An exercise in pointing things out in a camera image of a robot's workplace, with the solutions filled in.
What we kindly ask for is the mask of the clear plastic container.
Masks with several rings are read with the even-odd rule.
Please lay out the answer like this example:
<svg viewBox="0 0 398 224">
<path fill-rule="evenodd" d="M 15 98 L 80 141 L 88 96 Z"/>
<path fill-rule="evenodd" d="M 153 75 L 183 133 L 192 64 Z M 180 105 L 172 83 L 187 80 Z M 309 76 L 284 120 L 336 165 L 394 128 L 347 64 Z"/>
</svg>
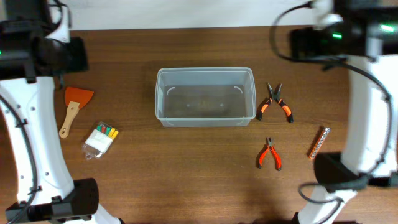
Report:
<svg viewBox="0 0 398 224">
<path fill-rule="evenodd" d="M 247 126 L 256 116 L 254 75 L 247 67 L 162 68 L 155 115 L 164 127 Z"/>
</svg>

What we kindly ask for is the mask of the long nose pliers orange black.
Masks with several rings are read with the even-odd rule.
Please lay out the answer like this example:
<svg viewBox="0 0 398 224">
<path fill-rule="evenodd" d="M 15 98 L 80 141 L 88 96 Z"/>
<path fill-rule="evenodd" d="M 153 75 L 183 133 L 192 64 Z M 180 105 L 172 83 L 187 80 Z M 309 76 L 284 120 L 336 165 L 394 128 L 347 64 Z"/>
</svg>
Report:
<svg viewBox="0 0 398 224">
<path fill-rule="evenodd" d="M 271 87 L 270 83 L 267 83 L 267 89 L 269 92 L 269 97 L 266 98 L 257 108 L 257 113 L 256 113 L 256 119 L 261 121 L 262 117 L 265 113 L 265 110 L 273 103 L 277 103 L 284 111 L 286 117 L 287 117 L 287 121 L 289 123 L 293 123 L 294 122 L 294 116 L 292 113 L 292 110 L 290 109 L 290 107 L 283 101 L 283 99 L 280 97 L 280 91 L 282 89 L 282 84 L 278 84 L 277 88 L 274 90 Z"/>
</svg>

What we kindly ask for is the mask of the orange socket bit rail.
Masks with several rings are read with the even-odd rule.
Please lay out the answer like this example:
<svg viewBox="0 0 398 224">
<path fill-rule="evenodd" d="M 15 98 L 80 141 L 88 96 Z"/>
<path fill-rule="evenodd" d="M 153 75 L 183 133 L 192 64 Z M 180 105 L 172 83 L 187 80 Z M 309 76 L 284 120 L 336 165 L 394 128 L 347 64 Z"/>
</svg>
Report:
<svg viewBox="0 0 398 224">
<path fill-rule="evenodd" d="M 314 160 L 316 158 L 320 148 L 322 147 L 325 139 L 329 135 L 331 129 L 329 127 L 321 127 L 317 135 L 315 136 L 315 141 L 312 144 L 311 149 L 308 152 L 308 158 Z"/>
</svg>

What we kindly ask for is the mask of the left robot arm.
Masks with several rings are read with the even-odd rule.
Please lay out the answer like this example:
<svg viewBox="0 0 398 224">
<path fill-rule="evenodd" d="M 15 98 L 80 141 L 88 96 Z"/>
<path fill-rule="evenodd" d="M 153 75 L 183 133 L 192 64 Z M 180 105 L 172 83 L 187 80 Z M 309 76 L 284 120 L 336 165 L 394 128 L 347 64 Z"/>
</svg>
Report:
<svg viewBox="0 0 398 224">
<path fill-rule="evenodd" d="M 75 180 L 63 158 L 54 111 L 55 80 L 84 72 L 84 41 L 70 35 L 60 1 L 1 2 L 1 113 L 18 174 L 8 223 L 120 223 L 99 202 L 95 179 Z"/>
</svg>

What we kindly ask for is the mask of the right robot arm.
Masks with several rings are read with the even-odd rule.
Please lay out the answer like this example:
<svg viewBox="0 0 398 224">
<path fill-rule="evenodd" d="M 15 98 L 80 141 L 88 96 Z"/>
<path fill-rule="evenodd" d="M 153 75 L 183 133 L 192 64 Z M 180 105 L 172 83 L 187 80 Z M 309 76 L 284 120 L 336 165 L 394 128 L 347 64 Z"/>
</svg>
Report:
<svg viewBox="0 0 398 224">
<path fill-rule="evenodd" d="M 296 223 L 333 223 L 368 186 L 397 185 L 397 7 L 384 1 L 310 1 L 315 24 L 291 33 L 291 59 L 349 70 L 348 138 L 315 157 L 316 182 Z"/>
</svg>

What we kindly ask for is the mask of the screwdriver set clear case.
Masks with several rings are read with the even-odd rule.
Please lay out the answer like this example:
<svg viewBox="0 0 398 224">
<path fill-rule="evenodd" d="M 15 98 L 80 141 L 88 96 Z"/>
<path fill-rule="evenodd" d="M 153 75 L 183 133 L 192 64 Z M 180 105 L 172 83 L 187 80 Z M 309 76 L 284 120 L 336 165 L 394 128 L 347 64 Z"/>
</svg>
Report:
<svg viewBox="0 0 398 224">
<path fill-rule="evenodd" d="M 82 145 L 86 160 L 101 159 L 117 138 L 119 130 L 104 122 L 95 125 Z"/>
</svg>

